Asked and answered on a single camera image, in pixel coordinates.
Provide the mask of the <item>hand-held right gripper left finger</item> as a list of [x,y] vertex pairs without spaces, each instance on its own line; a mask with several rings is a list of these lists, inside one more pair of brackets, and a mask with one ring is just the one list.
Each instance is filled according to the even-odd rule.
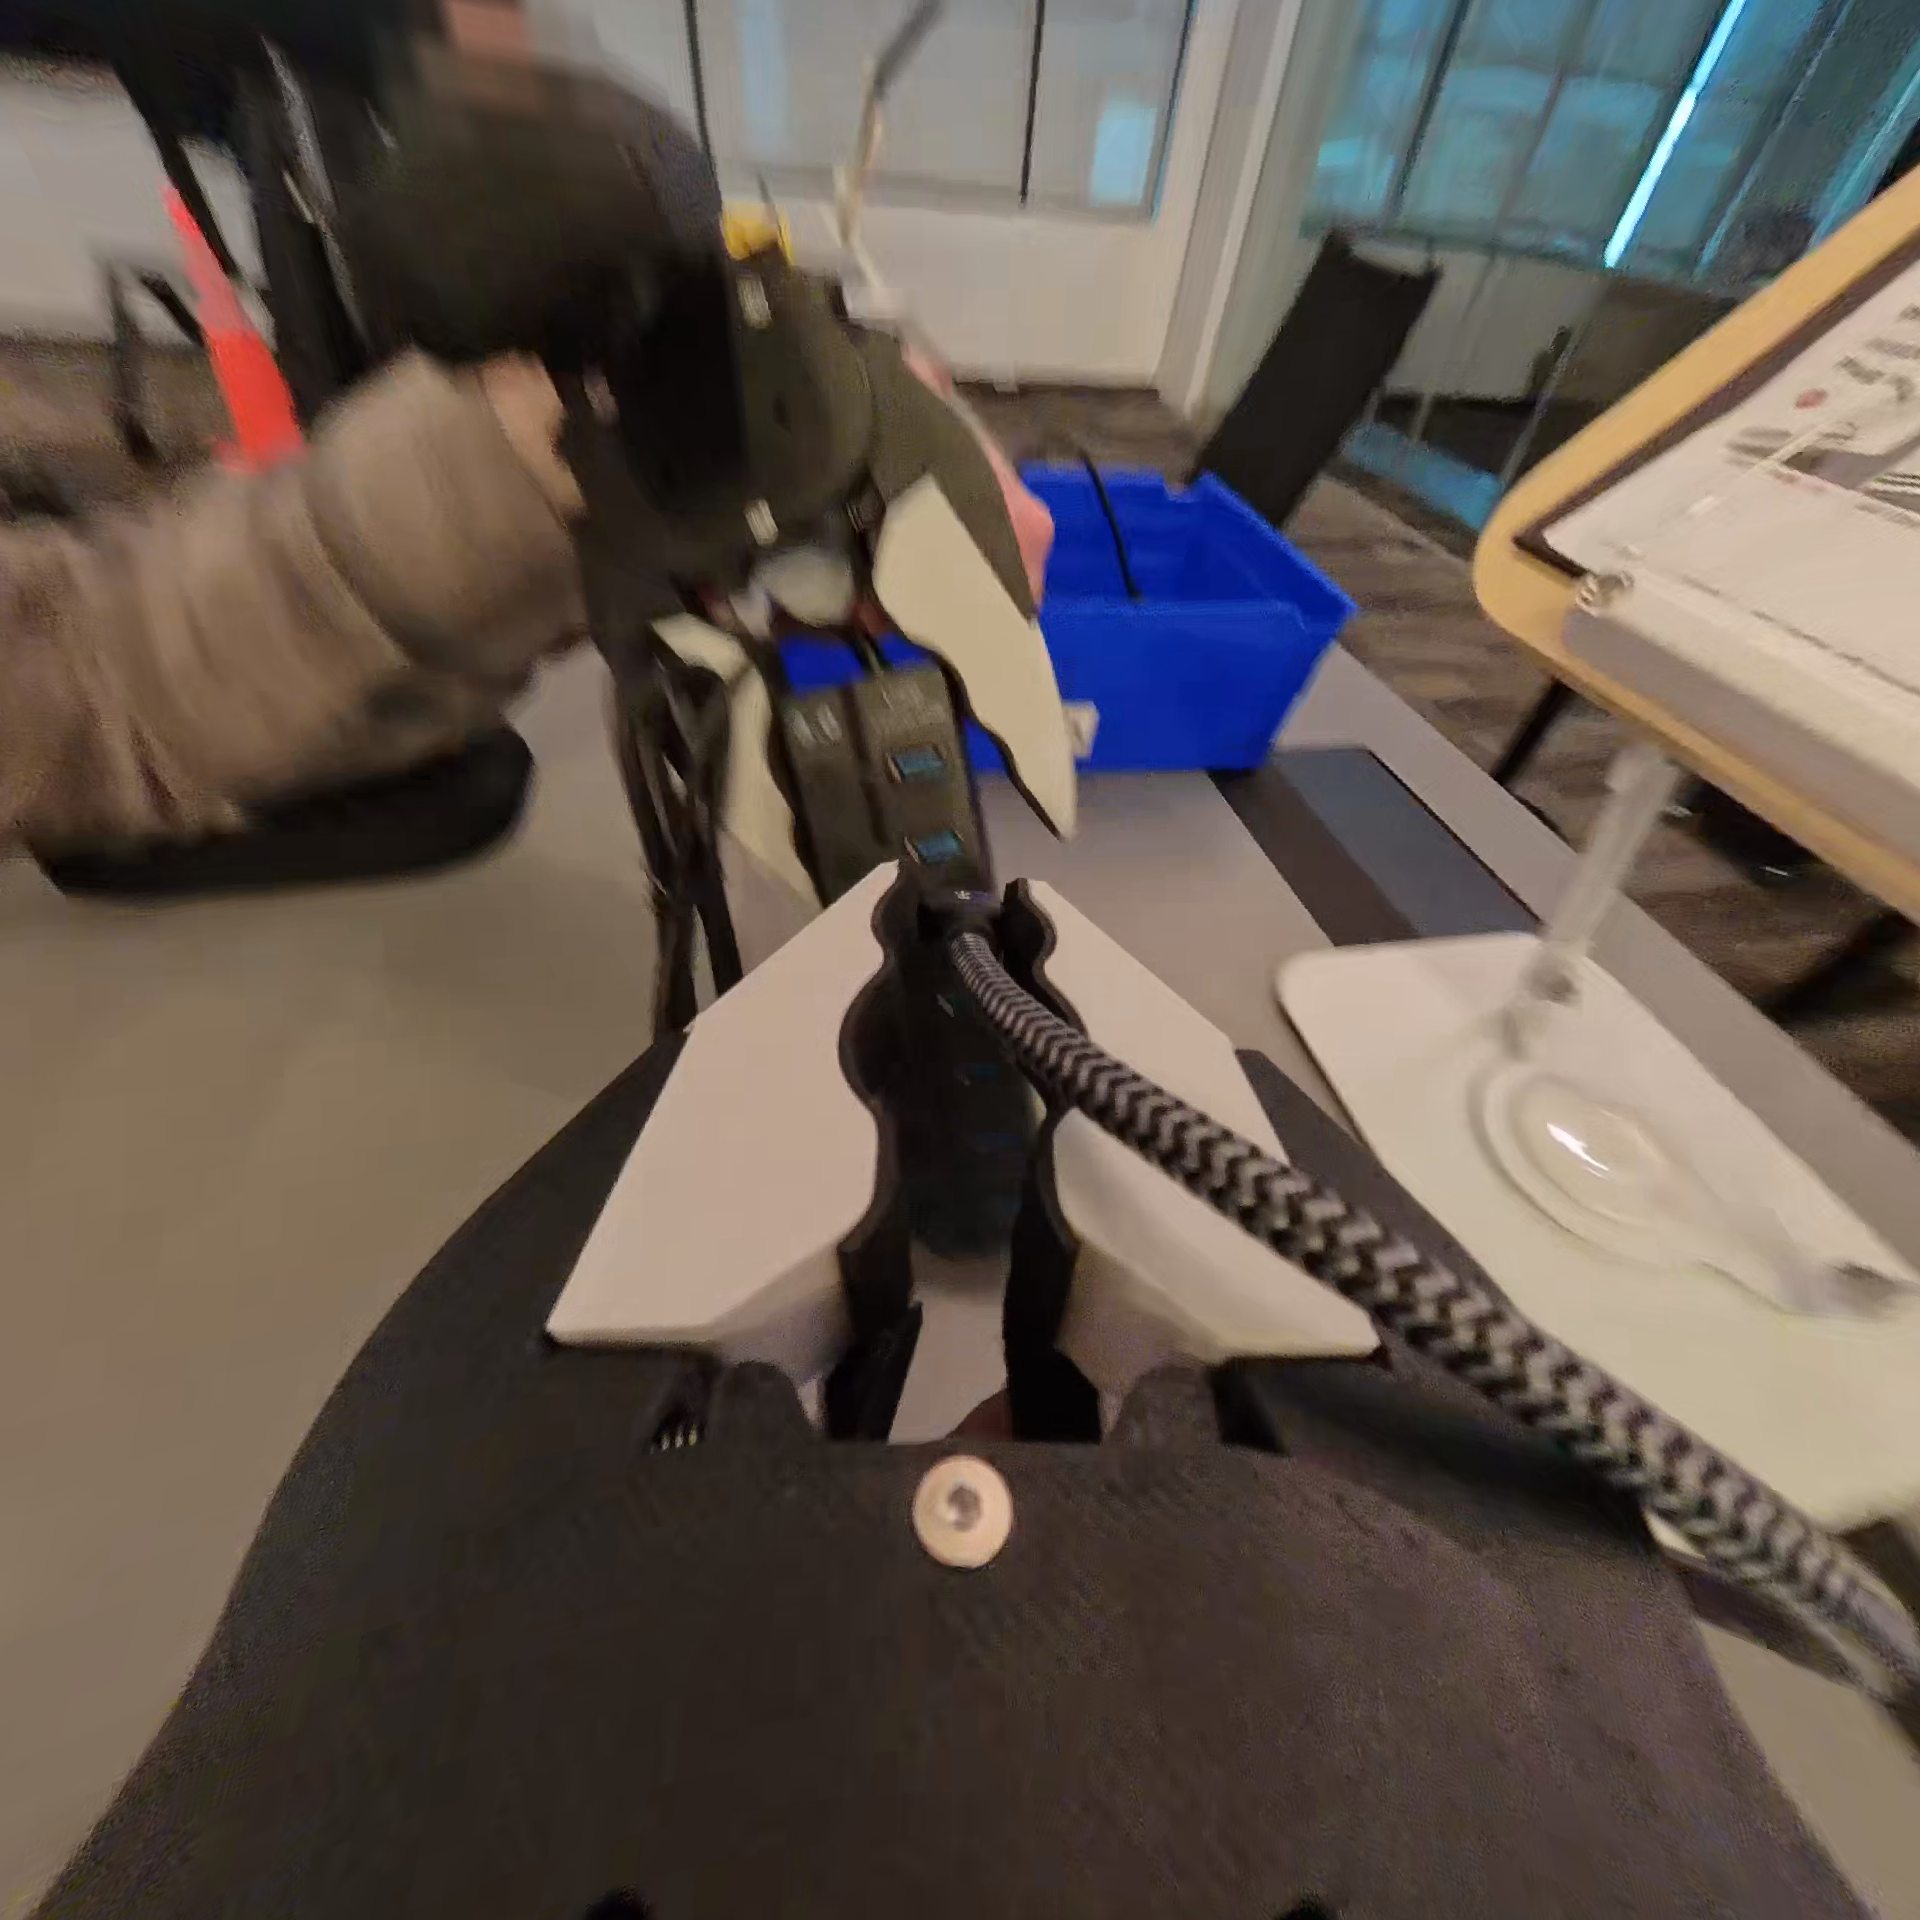
[[919,895],[874,867],[710,1006],[545,1313],[560,1348],[760,1358],[888,1443],[919,1352],[896,1144]]

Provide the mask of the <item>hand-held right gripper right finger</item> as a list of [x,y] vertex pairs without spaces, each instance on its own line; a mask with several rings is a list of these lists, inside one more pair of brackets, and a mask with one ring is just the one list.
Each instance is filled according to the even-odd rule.
[[[1047,881],[1010,881],[1002,968],[1104,1054],[1287,1156],[1223,1029]],[[1053,1098],[1020,1194],[1002,1340],[1010,1352],[1015,1340],[1062,1352],[1109,1414],[1143,1374],[1178,1358],[1379,1352],[1379,1328],[1349,1299]]]

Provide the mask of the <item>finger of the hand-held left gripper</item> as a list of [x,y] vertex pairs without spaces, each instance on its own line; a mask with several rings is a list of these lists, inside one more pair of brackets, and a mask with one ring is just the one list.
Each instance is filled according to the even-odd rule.
[[802,860],[796,804],[778,779],[769,760],[778,696],[757,668],[757,653],[736,634],[710,630],[698,614],[650,623],[650,639],[662,639],[673,660],[721,678],[726,687],[721,828],[760,881],[778,881],[813,915],[819,881]]
[[1070,842],[1078,760],[1047,634],[1015,610],[934,471],[888,503],[874,595],[911,644],[955,668],[1020,803]]

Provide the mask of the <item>black seven-port usb hub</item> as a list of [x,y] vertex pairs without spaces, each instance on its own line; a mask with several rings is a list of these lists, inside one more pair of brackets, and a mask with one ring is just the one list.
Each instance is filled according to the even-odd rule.
[[996,860],[968,760],[968,712],[942,665],[852,665],[778,699],[782,779],[819,896],[888,867],[880,947],[893,962],[864,1048],[896,1133],[911,1238],[942,1261],[1010,1247],[1032,1098],[949,962],[949,896],[996,904]]

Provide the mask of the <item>blue plastic bin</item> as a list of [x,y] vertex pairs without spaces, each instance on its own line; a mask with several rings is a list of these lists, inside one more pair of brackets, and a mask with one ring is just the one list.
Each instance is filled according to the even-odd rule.
[[[1354,595],[1211,471],[1169,484],[1143,468],[1029,460],[1020,484],[1053,514],[1041,634],[1078,767],[1253,767]],[[880,660],[927,653],[893,630]],[[1002,777],[976,720],[968,749],[976,777]]]

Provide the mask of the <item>person's left forearm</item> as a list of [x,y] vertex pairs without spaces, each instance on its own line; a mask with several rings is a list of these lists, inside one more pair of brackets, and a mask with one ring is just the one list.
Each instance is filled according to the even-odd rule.
[[415,349],[282,468],[6,523],[6,853],[241,828],[489,732],[584,639],[570,536],[471,370]]

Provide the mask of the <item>person's left hand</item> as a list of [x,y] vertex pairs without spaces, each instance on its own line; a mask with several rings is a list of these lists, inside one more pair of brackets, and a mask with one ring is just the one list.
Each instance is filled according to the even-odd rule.
[[531,468],[531,479],[543,484],[543,496],[581,523],[584,514],[584,484],[564,468],[564,400],[555,389],[555,377],[532,355],[484,355],[471,370],[503,445],[519,450],[519,460]]

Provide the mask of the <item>white book stand wooden board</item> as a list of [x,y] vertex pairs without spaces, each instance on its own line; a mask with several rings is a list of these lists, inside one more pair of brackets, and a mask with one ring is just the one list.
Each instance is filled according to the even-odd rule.
[[1706,777],[1912,915],[1920,794],[1818,749],[1751,760],[1784,738],[1711,683],[1667,707],[1656,665],[1605,678],[1631,653],[1599,639],[1615,590],[1528,530],[1901,255],[1912,196],[1912,179],[1886,183],[1572,432],[1474,536],[1483,614],[1623,720],[1543,926],[1271,975],[1359,1138],[1520,1313],[1840,1532],[1912,1519],[1912,1150],[1840,1112],[1761,1017],[1731,1034],[1667,1017],[1667,982],[1623,968],[1623,881],[1677,777]]

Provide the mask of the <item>black office chair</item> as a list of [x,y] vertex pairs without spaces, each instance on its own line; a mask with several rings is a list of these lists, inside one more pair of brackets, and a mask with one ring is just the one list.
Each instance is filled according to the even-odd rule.
[[1287,530],[1364,400],[1399,370],[1440,291],[1440,263],[1403,269],[1320,235],[1282,331],[1246,370],[1229,410],[1194,457],[1194,471],[1229,484],[1264,523]]

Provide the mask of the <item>orange traffic cone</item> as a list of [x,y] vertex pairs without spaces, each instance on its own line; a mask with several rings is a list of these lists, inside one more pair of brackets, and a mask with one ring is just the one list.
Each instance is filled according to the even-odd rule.
[[161,202],[164,202],[164,224],[178,235],[178,261],[187,261],[187,281],[195,299],[210,377],[214,377],[214,391],[229,409],[229,445],[214,445],[214,460],[229,471],[282,468],[291,457],[302,457],[308,436],[296,419],[296,391],[275,370],[275,349],[254,325],[241,281],[214,261],[210,228],[187,209],[178,183],[164,183]]

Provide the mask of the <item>printed instruction sheet pad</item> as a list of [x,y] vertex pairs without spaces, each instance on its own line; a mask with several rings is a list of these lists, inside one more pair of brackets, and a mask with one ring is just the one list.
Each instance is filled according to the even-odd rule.
[[1733,696],[1784,745],[1912,794],[1912,240],[1570,490],[1528,550],[1613,584],[1605,678],[1656,665]]

